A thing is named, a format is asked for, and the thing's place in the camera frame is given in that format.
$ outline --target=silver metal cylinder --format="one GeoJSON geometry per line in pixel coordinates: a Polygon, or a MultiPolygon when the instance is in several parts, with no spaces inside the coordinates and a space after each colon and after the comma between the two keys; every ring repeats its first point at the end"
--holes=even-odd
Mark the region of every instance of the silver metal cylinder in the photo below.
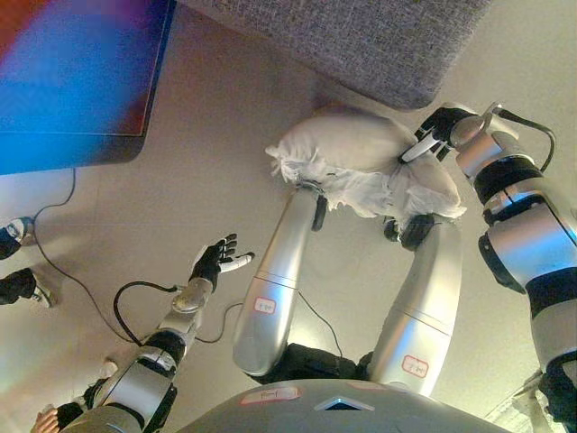
{"type": "Polygon", "coordinates": [[[577,266],[577,247],[546,203],[487,230],[507,271],[521,286],[549,272],[577,266]]]}
{"type": "Polygon", "coordinates": [[[289,199],[244,299],[233,359],[248,374],[266,374],[285,349],[317,197],[312,189],[301,188],[289,199]]]}
{"type": "Polygon", "coordinates": [[[451,143],[459,153],[455,160],[470,182],[496,160],[523,156],[532,161],[520,148],[517,139],[518,133],[492,112],[467,117],[451,132],[451,143]]]}
{"type": "Polygon", "coordinates": [[[459,303],[459,229],[446,218],[415,251],[408,276],[385,320],[368,373],[371,381],[403,383],[429,395],[444,363],[459,303]]]}

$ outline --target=red label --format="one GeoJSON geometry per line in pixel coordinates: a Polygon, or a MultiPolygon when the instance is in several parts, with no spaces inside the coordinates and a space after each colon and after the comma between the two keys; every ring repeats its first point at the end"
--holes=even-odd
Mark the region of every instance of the red label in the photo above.
{"type": "Polygon", "coordinates": [[[429,364],[411,355],[405,355],[402,364],[403,370],[423,379],[429,371],[429,364]]]}
{"type": "Polygon", "coordinates": [[[271,388],[264,391],[251,392],[246,394],[241,400],[241,405],[255,403],[273,403],[275,401],[289,401],[300,397],[300,390],[295,386],[287,386],[282,388],[271,388]]]}

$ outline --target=power cord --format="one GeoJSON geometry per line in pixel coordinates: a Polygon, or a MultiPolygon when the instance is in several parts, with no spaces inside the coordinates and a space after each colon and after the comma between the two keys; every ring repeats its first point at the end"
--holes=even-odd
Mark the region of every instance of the power cord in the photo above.
{"type": "MultiPolygon", "coordinates": [[[[114,300],[113,300],[113,310],[114,310],[114,315],[116,316],[116,320],[118,320],[118,323],[120,324],[120,327],[123,329],[123,331],[126,333],[127,336],[130,337],[131,341],[133,343],[135,343],[136,345],[142,346],[142,341],[140,338],[138,338],[134,332],[130,329],[130,327],[126,324],[126,322],[123,319],[122,314],[120,313],[120,309],[118,308],[118,302],[120,300],[121,295],[123,294],[123,292],[126,289],[129,289],[131,287],[134,286],[146,286],[146,287],[152,287],[153,289],[156,290],[160,290],[160,291],[164,291],[164,292],[168,292],[168,293],[174,293],[175,291],[177,291],[177,287],[162,287],[159,284],[155,284],[153,282],[147,282],[147,281],[132,281],[129,282],[127,284],[125,284],[123,287],[121,287],[120,289],[118,289],[118,292],[116,292],[116,295],[114,295],[114,300]]],[[[197,341],[200,341],[201,343],[206,343],[208,345],[212,345],[214,343],[218,343],[221,338],[224,335],[224,328],[226,327],[226,316],[228,315],[228,312],[233,309],[234,307],[238,307],[241,306],[243,303],[242,302],[237,302],[235,304],[229,305],[226,310],[224,311],[223,314],[223,325],[221,327],[220,332],[218,333],[218,337],[213,339],[213,340],[205,340],[203,338],[199,338],[199,337],[195,337],[195,339],[197,341]]]]}
{"type": "Polygon", "coordinates": [[[201,343],[206,343],[208,345],[213,345],[214,343],[218,343],[224,335],[224,328],[226,327],[226,315],[228,314],[228,312],[231,309],[233,309],[234,307],[239,307],[242,304],[243,304],[242,302],[236,302],[235,304],[232,304],[232,305],[229,305],[228,307],[226,307],[226,310],[224,311],[224,314],[223,314],[223,325],[220,328],[220,332],[218,333],[217,338],[215,338],[214,340],[203,340],[202,338],[195,337],[195,339],[197,341],[200,341],[201,343]]]}
{"type": "Polygon", "coordinates": [[[44,248],[42,247],[42,244],[40,242],[40,240],[38,239],[38,217],[41,215],[42,212],[44,212],[46,209],[50,209],[52,207],[62,207],[67,205],[70,200],[72,199],[72,196],[74,195],[74,191],[76,190],[76,168],[72,169],[72,186],[70,187],[70,193],[68,194],[68,196],[66,197],[66,199],[64,201],[62,201],[61,203],[58,204],[53,204],[53,205],[48,205],[45,207],[42,207],[38,212],[36,212],[36,214],[32,217],[32,223],[34,224],[34,230],[32,231],[32,236],[34,238],[34,242],[36,243],[36,245],[38,246],[38,250],[40,251],[40,253],[42,254],[42,257],[44,257],[44,260],[52,267],[54,268],[56,271],[58,271],[59,273],[61,273],[62,275],[64,275],[66,278],[69,278],[71,280],[73,280],[77,285],[79,285],[84,292],[88,295],[88,297],[90,298],[90,301],[92,302],[92,305],[94,305],[94,308],[96,309],[96,312],[98,313],[98,316],[100,316],[100,318],[106,323],[106,325],[108,326],[108,328],[121,340],[126,341],[128,343],[131,343],[132,341],[125,338],[124,336],[122,336],[116,329],[114,329],[114,327],[110,324],[110,322],[108,321],[108,319],[105,317],[105,315],[103,314],[102,310],[100,309],[100,307],[98,307],[98,304],[96,303],[96,300],[94,299],[94,296],[92,295],[92,293],[90,292],[90,290],[88,289],[87,285],[82,282],[81,280],[79,280],[76,277],[73,277],[72,275],[70,275],[69,273],[63,271],[58,265],[56,265],[56,263],[54,263],[49,257],[48,255],[46,255],[46,252],[44,251],[44,248]]]}
{"type": "Polygon", "coordinates": [[[537,122],[533,122],[532,120],[524,119],[520,115],[511,113],[505,108],[496,107],[493,110],[493,113],[495,113],[496,115],[498,115],[503,119],[509,120],[510,122],[515,122],[516,124],[522,124],[524,126],[528,126],[529,128],[536,129],[537,131],[540,131],[543,134],[547,135],[547,137],[549,137],[549,153],[547,154],[545,162],[539,169],[541,172],[545,172],[545,170],[547,170],[547,167],[549,167],[549,164],[551,163],[551,160],[553,159],[553,156],[555,154],[555,144],[557,143],[557,139],[555,137],[554,132],[542,124],[538,124],[537,122]]]}
{"type": "MultiPolygon", "coordinates": [[[[113,310],[114,310],[114,315],[116,316],[116,320],[118,320],[118,323],[120,324],[121,328],[124,330],[124,332],[126,333],[127,336],[129,336],[131,338],[131,340],[136,344],[136,345],[140,345],[142,346],[142,341],[134,334],[134,332],[128,327],[128,325],[126,324],[126,322],[124,321],[122,314],[120,313],[120,310],[118,309],[118,302],[120,300],[121,295],[123,294],[123,292],[126,289],[129,289],[131,287],[134,286],[147,286],[147,287],[152,287],[156,290],[160,290],[160,291],[164,291],[164,292],[168,292],[168,293],[173,293],[175,291],[177,291],[176,287],[171,287],[171,288],[167,288],[167,287],[162,287],[158,284],[154,284],[153,282],[147,282],[147,281],[132,281],[129,282],[127,284],[125,284],[123,287],[121,287],[118,292],[116,292],[116,295],[114,296],[114,301],[113,301],[113,310]]],[[[326,320],[325,318],[323,318],[314,308],[313,306],[310,304],[310,302],[308,302],[307,298],[305,298],[305,295],[303,295],[301,292],[298,293],[298,296],[300,296],[300,298],[305,302],[305,304],[307,304],[307,307],[318,317],[320,318],[331,330],[331,333],[333,334],[333,338],[334,338],[334,343],[336,344],[336,347],[339,351],[339,355],[342,358],[343,357],[343,350],[341,349],[341,346],[339,345],[339,340],[336,336],[336,333],[334,332],[334,328],[333,326],[328,322],[328,320],[326,320]]],[[[231,309],[233,309],[234,307],[239,307],[241,306],[243,303],[242,302],[236,302],[234,304],[229,305],[228,307],[226,307],[226,309],[224,310],[224,314],[223,314],[223,325],[221,326],[220,332],[218,333],[218,336],[215,339],[212,340],[205,340],[203,338],[200,337],[195,337],[195,340],[200,341],[201,343],[205,343],[208,345],[213,345],[214,343],[218,343],[224,335],[224,330],[226,328],[226,317],[228,316],[228,313],[231,309]]]]}
{"type": "Polygon", "coordinates": [[[310,302],[308,302],[307,298],[305,298],[305,295],[303,295],[301,292],[298,293],[298,296],[300,296],[300,298],[302,300],[305,301],[305,304],[307,304],[307,307],[309,307],[309,309],[315,313],[315,316],[317,316],[318,318],[320,318],[323,322],[325,322],[325,324],[328,326],[328,328],[331,330],[331,333],[333,334],[333,338],[334,338],[334,343],[336,344],[336,348],[339,351],[339,355],[341,356],[341,358],[343,357],[343,350],[341,349],[341,345],[339,345],[339,339],[336,337],[336,333],[334,332],[333,327],[331,326],[331,324],[328,322],[328,320],[326,320],[325,318],[323,318],[320,314],[318,314],[316,312],[315,309],[313,309],[313,306],[310,305],[310,302]]]}
{"type": "Polygon", "coordinates": [[[173,293],[173,292],[177,291],[178,289],[176,287],[170,287],[170,288],[162,287],[159,284],[154,284],[153,282],[132,281],[132,282],[129,282],[128,284],[125,284],[120,289],[118,289],[118,292],[116,292],[116,294],[114,295],[113,310],[114,310],[114,315],[116,316],[116,320],[118,320],[120,327],[123,329],[123,331],[126,333],[126,335],[130,337],[129,341],[131,341],[132,343],[135,343],[138,346],[142,346],[141,340],[132,332],[132,330],[128,327],[128,325],[126,325],[126,322],[124,322],[124,319],[123,319],[122,315],[120,314],[120,310],[118,309],[118,301],[120,300],[120,296],[123,294],[123,292],[126,289],[129,289],[129,288],[134,287],[134,286],[152,287],[156,290],[165,291],[168,293],[173,293]]]}

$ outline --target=white pillow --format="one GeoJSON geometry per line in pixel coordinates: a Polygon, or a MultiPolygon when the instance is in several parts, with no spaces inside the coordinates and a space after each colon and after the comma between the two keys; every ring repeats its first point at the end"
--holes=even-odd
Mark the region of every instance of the white pillow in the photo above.
{"type": "Polygon", "coordinates": [[[294,126],[266,153],[275,158],[273,175],[315,181],[331,210],[344,204],[361,217],[393,216],[401,229],[414,215],[459,217],[465,208],[456,185],[431,152],[398,163],[416,140],[384,117],[323,113],[294,126]]]}

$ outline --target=human hand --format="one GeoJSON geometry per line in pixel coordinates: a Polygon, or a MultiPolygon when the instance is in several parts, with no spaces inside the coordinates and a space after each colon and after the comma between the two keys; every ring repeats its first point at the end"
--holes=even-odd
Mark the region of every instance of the human hand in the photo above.
{"type": "Polygon", "coordinates": [[[57,415],[58,411],[56,409],[50,409],[44,414],[39,412],[30,433],[58,433],[60,429],[57,415]]]}

